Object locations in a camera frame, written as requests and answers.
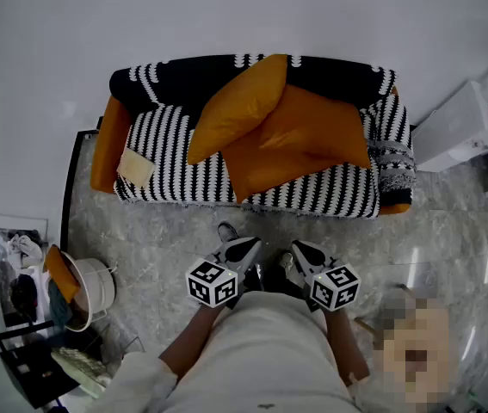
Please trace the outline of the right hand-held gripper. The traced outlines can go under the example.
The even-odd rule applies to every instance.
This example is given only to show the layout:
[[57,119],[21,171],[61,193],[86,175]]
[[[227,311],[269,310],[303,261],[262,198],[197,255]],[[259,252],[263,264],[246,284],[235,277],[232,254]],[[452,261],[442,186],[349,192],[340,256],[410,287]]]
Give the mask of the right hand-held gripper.
[[349,263],[304,240],[294,240],[291,251],[304,278],[304,297],[309,304],[334,312],[356,300],[361,278]]

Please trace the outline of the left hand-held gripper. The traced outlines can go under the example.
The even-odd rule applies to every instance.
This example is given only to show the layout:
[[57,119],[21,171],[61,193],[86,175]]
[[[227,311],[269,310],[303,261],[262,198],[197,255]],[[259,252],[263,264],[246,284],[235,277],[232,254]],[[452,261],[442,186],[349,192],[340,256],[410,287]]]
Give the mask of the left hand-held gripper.
[[210,308],[235,304],[245,291],[245,276],[261,248],[259,237],[241,237],[199,258],[186,272],[188,296]]

